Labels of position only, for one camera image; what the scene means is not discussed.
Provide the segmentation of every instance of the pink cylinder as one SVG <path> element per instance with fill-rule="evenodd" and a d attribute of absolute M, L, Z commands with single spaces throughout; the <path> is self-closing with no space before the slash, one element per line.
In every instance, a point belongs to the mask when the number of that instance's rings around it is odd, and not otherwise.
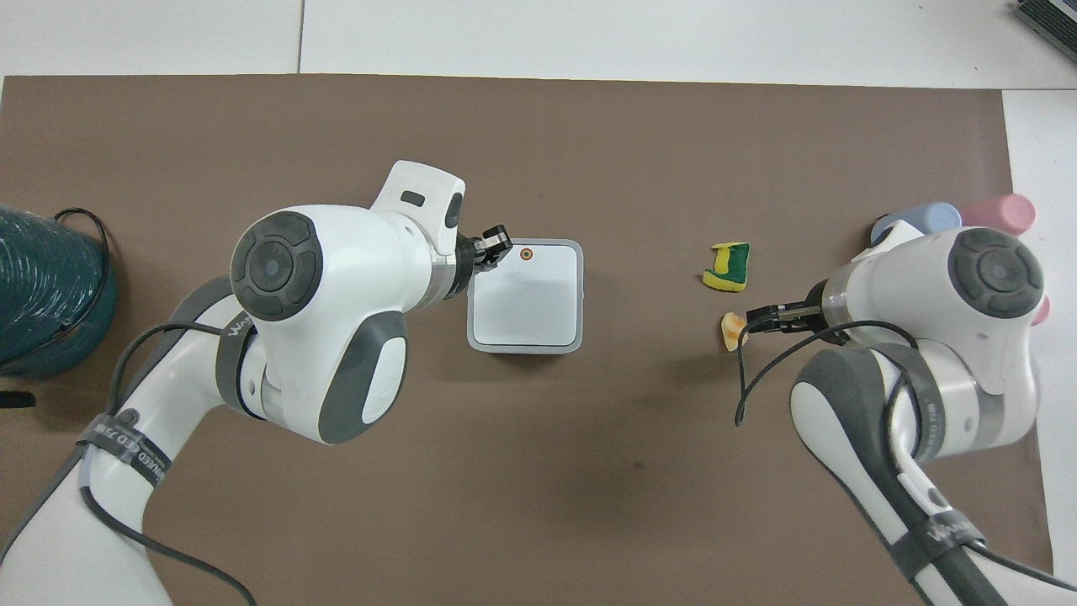
<path fill-rule="evenodd" d="M 1044 301 L 1039 305 L 1039 310 L 1036 311 L 1036 318 L 1032 320 L 1032 326 L 1036 326 L 1039 323 L 1047 320 L 1047 316 L 1051 313 L 1051 299 L 1044 295 Z"/>
<path fill-rule="evenodd" d="M 1036 222 L 1036 207 L 1023 195 L 1006 194 L 963 207 L 961 220 L 965 225 L 993 227 L 1019 236 Z"/>

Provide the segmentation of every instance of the black cable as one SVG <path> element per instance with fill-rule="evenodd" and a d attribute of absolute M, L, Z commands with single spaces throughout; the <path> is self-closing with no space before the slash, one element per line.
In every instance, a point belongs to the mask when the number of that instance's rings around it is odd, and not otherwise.
<path fill-rule="evenodd" d="M 100 520 L 102 524 L 104 524 L 112 531 L 129 538 L 130 540 L 145 547 L 146 549 L 152 549 L 153 551 L 156 551 L 162 555 L 176 560 L 177 562 L 182 562 L 190 566 L 194 566 L 199 570 L 213 575 L 214 577 L 221 579 L 222 581 L 235 588 L 236 591 L 238 591 L 240 595 L 243 596 L 243 600 L 246 600 L 250 606 L 257 606 L 256 603 L 254 602 L 254 596 L 251 594 L 251 592 L 248 591 L 246 587 L 243 587 L 243 583 L 236 580 L 236 578 L 229 575 L 228 573 L 225 573 L 224 570 L 218 568 L 216 566 L 213 566 L 212 564 L 202 562 L 197 558 L 187 555 L 182 551 L 177 551 L 168 547 L 167 545 L 157 542 L 151 539 L 150 537 L 143 535 L 142 533 L 139 533 L 138 531 L 124 524 L 120 520 L 116 520 L 115 518 L 112 517 L 112 515 L 106 511 L 103 507 L 101 507 L 101 504 L 97 503 L 97 499 L 94 498 L 94 493 L 89 491 L 89 487 L 80 487 L 79 493 L 82 494 L 82 502 L 86 504 L 86 507 L 89 509 L 90 512 L 93 512 L 94 517 Z"/>
<path fill-rule="evenodd" d="M 886 414 L 886 443 L 887 445 L 893 445 L 894 443 L 894 441 L 893 441 L 893 435 L 891 434 L 891 432 L 894 428 L 894 411 L 897 409 L 897 407 L 896 407 L 896 405 L 897 405 L 897 398 L 898 398 L 898 396 L 900 396 L 901 392 L 905 389 L 908 389 L 908 387 L 912 386 L 912 381 L 909 378 L 908 371 L 906 371 L 903 367 L 899 367 L 899 366 L 896 366 L 896 368 L 897 368 L 897 371 L 899 374 L 899 377 L 897 379 L 897 383 L 894 384 L 894 389 L 890 393 L 890 397 L 886 398 L 886 409 L 885 409 L 886 412 L 885 412 L 885 414 Z M 886 459 L 890 461 L 890 464 L 894 467 L 894 469 L 896 471 L 897 470 L 897 463 L 894 461 L 893 453 L 890 452 L 889 450 L 886 452 Z M 994 551 L 991 551 L 990 549 L 988 549 L 988 546 L 985 546 L 984 544 L 982 544 L 980 541 L 970 541 L 970 542 L 965 544 L 964 547 L 967 547 L 968 549 L 975 551 L 976 553 L 979 553 L 980 555 L 982 555 L 983 558 L 985 558 L 985 559 L 994 562 L 995 564 L 998 564 L 1001 566 L 1005 566 L 1005 567 L 1007 567 L 1007 568 L 1009 568 L 1009 569 L 1011 569 L 1011 570 L 1013 570 L 1013 572 L 1016 572 L 1018 574 L 1025 575 L 1027 577 L 1032 577 L 1033 579 L 1035 579 L 1037 581 L 1045 582 L 1045 583 L 1058 587 L 1060 589 L 1064 589 L 1064 590 L 1067 590 L 1067 591 L 1075 591 L 1075 592 L 1077 592 L 1077 588 L 1075 588 L 1072 584 L 1063 581 L 1062 579 L 1059 579 L 1057 577 L 1048 575 L 1047 573 L 1044 573 L 1043 570 L 1038 570 L 1036 568 L 1033 568 L 1032 566 L 1027 566 L 1027 565 L 1021 564 L 1020 562 L 1017 562 L 1015 560 L 1010 560 L 1009 558 L 1006 558 L 1005 555 L 995 553 Z"/>
<path fill-rule="evenodd" d="M 146 340 L 149 340 L 151 337 L 157 335 L 158 333 L 166 333 L 169 330 L 197 330 L 210 335 L 221 335 L 221 329 L 209 325 L 192 323 L 192 322 L 171 322 L 155 326 L 146 330 L 142 335 L 138 336 L 138 338 L 131 341 L 131 343 L 127 347 L 127 349 L 124 350 L 123 354 L 120 355 L 120 360 L 116 362 L 116 367 L 112 371 L 112 383 L 109 386 L 109 403 L 106 408 L 107 414 L 115 415 L 117 412 L 120 412 L 120 406 L 121 406 L 120 390 L 123 384 L 124 370 L 127 368 L 127 363 L 130 362 L 131 356 L 139 349 L 139 347 L 145 343 Z M 112 531 L 120 533 L 121 535 L 131 539 L 135 542 L 138 542 L 139 545 L 146 547 L 148 549 L 156 551 L 162 555 L 166 555 L 168 558 L 171 558 L 172 560 L 182 562 L 184 564 L 194 566 L 199 570 L 209 573 L 210 575 L 221 579 L 222 581 L 235 588 L 236 591 L 238 591 L 243 596 L 243 600 L 246 600 L 249 605 L 256 606 L 254 602 L 254 596 L 246 587 L 243 587 L 243 583 L 239 582 L 235 577 L 228 575 L 227 573 L 213 566 L 212 564 L 198 560 L 197 558 L 194 558 L 192 555 L 187 555 L 182 551 L 172 549 L 125 525 L 123 522 L 113 518 L 108 511 L 104 510 L 104 508 L 101 507 L 99 503 L 97 503 L 97 499 L 94 498 L 94 493 L 90 492 L 89 487 L 81 487 L 79 489 L 79 492 L 82 494 L 83 503 L 86 504 L 86 507 L 94 515 L 94 517 L 100 520 L 102 524 L 104 524 Z"/>
<path fill-rule="evenodd" d="M 138 338 L 136 338 L 135 341 L 131 341 L 130 346 L 124 350 L 124 353 L 120 355 L 120 360 L 116 362 L 116 366 L 112 370 L 112 382 L 109 385 L 109 403 L 104 408 L 106 414 L 114 415 L 120 412 L 120 389 L 122 387 L 124 380 L 124 369 L 127 368 L 127 363 L 130 362 L 135 351 L 154 335 L 168 330 L 198 330 L 210 335 L 221 335 L 221 329 L 209 325 L 188 322 L 172 322 L 155 326 L 138 336 Z"/>
<path fill-rule="evenodd" d="M 1001 566 L 1005 566 L 1005 567 L 1013 570 L 1015 573 L 1020 573 L 1022 575 L 1032 577 L 1032 578 L 1036 579 L 1037 581 L 1041 581 L 1041 582 L 1045 582 L 1045 583 L 1048 583 L 1048 584 L 1052 584 L 1052 586 L 1054 586 L 1057 588 L 1060 588 L 1060 589 L 1064 589 L 1064 590 L 1067 590 L 1067 591 L 1077 591 L 1077 587 L 1074 587 L 1074 586 L 1072 586 L 1072 584 L 1063 581 L 1062 579 L 1052 577 L 1051 575 L 1048 575 L 1047 573 L 1045 573 L 1043 570 L 1037 570 L 1036 568 L 1033 568 L 1032 566 L 1026 566 L 1024 564 L 1021 564 L 1020 562 L 1015 562 L 1013 560 L 1010 560 L 1009 558 L 1006 558 L 1005 555 L 1001 555 L 998 553 L 995 553 L 994 551 L 991 551 L 990 549 L 988 549 L 988 546 L 983 545 L 982 542 L 973 541 L 973 542 L 966 545 L 965 547 L 967 547 L 968 549 L 971 549 L 976 553 L 979 553 L 980 555 L 987 558 L 988 560 L 994 562 L 995 564 L 998 564 Z"/>
<path fill-rule="evenodd" d="M 741 330 L 740 336 L 738 336 L 738 338 L 737 338 L 737 352 L 738 352 L 737 361 L 738 361 L 738 364 L 740 365 L 741 398 L 740 398 L 740 401 L 737 404 L 737 414 L 733 417 L 733 423 L 736 423 L 738 427 L 740 427 L 741 424 L 744 423 L 744 412 L 745 412 L 745 409 L 747 408 L 747 397 L 749 397 L 749 395 L 752 394 L 752 391 L 755 390 L 755 386 L 759 384 L 759 382 L 763 380 L 763 378 L 768 372 L 770 372 L 774 367 L 777 367 L 779 364 L 781 364 L 785 358 L 788 358 L 793 354 L 796 354 L 797 352 L 799 352 L 803 348 L 808 347 L 809 344 L 811 344 L 811 343 L 813 343 L 815 341 L 819 341 L 820 339 L 823 339 L 824 337 L 829 337 L 831 335 L 837 335 L 837 334 L 839 334 L 839 333 L 841 333 L 843 330 L 849 330 L 849 329 L 852 329 L 852 328 L 878 327 L 878 328 L 884 328 L 886 330 L 890 330 L 892 333 L 897 334 L 901 339 L 905 339 L 909 343 L 909 347 L 912 348 L 913 350 L 919 350 L 920 349 L 920 347 L 917 344 L 917 340 L 912 337 L 912 335 L 910 335 L 909 332 L 905 330 L 904 328 L 901 328 L 901 327 L 899 327 L 899 326 L 897 326 L 895 324 L 885 323 L 885 322 L 882 322 L 882 321 L 855 321 L 855 322 L 845 323 L 845 324 L 841 324 L 841 325 L 837 325 L 837 326 L 831 326 L 831 327 L 826 328 L 825 330 L 821 330 L 819 333 L 812 334 L 811 337 L 801 340 L 796 346 L 794 346 L 794 347 L 789 348 L 788 350 L 782 352 L 774 360 L 772 360 L 769 363 L 767 363 L 767 366 L 763 367 L 763 370 L 760 370 L 759 374 L 755 376 L 755 379 L 752 380 L 752 383 L 750 383 L 747 386 L 745 386 L 744 385 L 744 355 L 741 352 L 742 348 L 744 347 L 744 338 L 747 336 L 747 329 L 750 327 L 756 325 L 757 323 L 761 323 L 765 320 L 772 321 L 774 319 L 773 318 L 757 319 L 755 322 L 753 322 L 753 323 L 749 324 L 746 327 L 744 327 L 744 329 Z"/>
<path fill-rule="evenodd" d="M 64 210 L 60 210 L 55 215 L 53 215 L 53 220 L 59 223 L 61 219 L 64 219 L 69 214 L 84 214 L 88 216 L 89 220 L 94 222 L 94 226 L 97 227 L 97 234 L 101 240 L 101 276 L 97 280 L 97 288 L 94 291 L 94 295 L 90 297 L 89 302 L 87 302 L 82 313 L 80 313 L 79 316 L 73 322 L 71 322 L 68 325 L 60 326 L 59 330 L 53 334 L 53 336 L 50 337 L 48 340 L 45 341 L 44 343 L 34 346 L 32 349 L 23 352 L 22 354 L 12 356 L 6 361 L 0 362 L 0 367 L 13 363 L 19 358 L 29 356 L 30 354 L 33 354 L 34 352 L 38 352 L 43 348 L 47 348 L 54 343 L 58 343 L 67 339 L 67 337 L 70 336 L 72 333 L 74 333 L 74 330 L 79 328 L 79 325 L 82 324 L 82 322 L 85 321 L 87 316 L 89 316 L 90 312 L 93 312 L 94 309 L 97 308 L 97 302 L 101 299 L 101 296 L 103 296 L 104 294 L 104 285 L 109 281 L 109 265 L 111 264 L 110 253 L 109 253 L 109 237 L 104 234 L 104 224 L 101 223 L 101 220 L 97 217 L 97 214 L 94 214 L 93 212 L 86 210 L 85 208 L 79 208 L 74 206 L 72 206 L 71 208 L 65 208 Z"/>
<path fill-rule="evenodd" d="M 8 390 L 0 392 L 0 409 L 31 409 L 37 406 L 38 400 L 33 394 L 20 390 Z"/>

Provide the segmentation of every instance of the cable strap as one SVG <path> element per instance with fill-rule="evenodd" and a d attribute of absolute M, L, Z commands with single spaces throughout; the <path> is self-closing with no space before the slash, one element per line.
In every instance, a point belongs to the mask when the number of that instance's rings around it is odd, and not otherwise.
<path fill-rule="evenodd" d="M 983 535 L 968 518 L 951 509 L 927 518 L 897 539 L 890 546 L 890 556 L 905 579 L 911 581 L 920 570 L 951 549 L 982 540 Z"/>
<path fill-rule="evenodd" d="M 172 466 L 145 434 L 109 414 L 99 414 L 79 437 L 76 445 L 94 445 L 127 464 L 156 488 Z"/>

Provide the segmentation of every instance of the white floor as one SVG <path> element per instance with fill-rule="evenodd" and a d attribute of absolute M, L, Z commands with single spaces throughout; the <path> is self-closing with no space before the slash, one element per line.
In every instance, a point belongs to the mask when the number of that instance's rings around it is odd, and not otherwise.
<path fill-rule="evenodd" d="M 1053 305 L 1033 348 L 1054 569 L 1077 581 L 1077 65 L 1008 0 L 0 0 L 0 76 L 300 70 L 1006 89 Z"/>

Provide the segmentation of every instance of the blue cylinder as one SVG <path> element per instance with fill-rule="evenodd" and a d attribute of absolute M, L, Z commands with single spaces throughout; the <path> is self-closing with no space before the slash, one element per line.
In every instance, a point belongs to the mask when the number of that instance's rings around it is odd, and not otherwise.
<path fill-rule="evenodd" d="M 0 205 L 0 376 L 52 377 L 97 348 L 116 309 L 115 271 L 102 284 L 103 268 L 89 237 Z"/>
<path fill-rule="evenodd" d="M 961 226 L 961 212 L 952 203 L 932 201 L 913 206 L 900 212 L 884 214 L 871 227 L 871 243 L 875 244 L 879 235 L 894 221 L 904 220 L 923 234 L 945 231 Z"/>

